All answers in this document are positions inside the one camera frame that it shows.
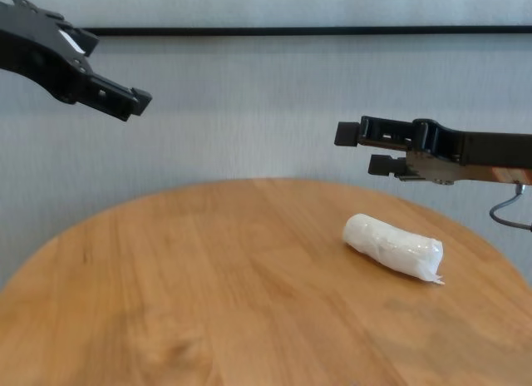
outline plastic wrap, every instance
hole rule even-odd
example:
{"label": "plastic wrap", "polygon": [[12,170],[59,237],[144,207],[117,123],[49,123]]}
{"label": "plastic wrap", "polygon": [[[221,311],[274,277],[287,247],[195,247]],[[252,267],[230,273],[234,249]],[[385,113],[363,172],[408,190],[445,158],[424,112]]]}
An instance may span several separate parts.
{"label": "plastic wrap", "polygon": [[400,230],[365,214],[356,214],[347,221],[343,240],[395,271],[444,284],[436,273],[443,258],[439,240]]}

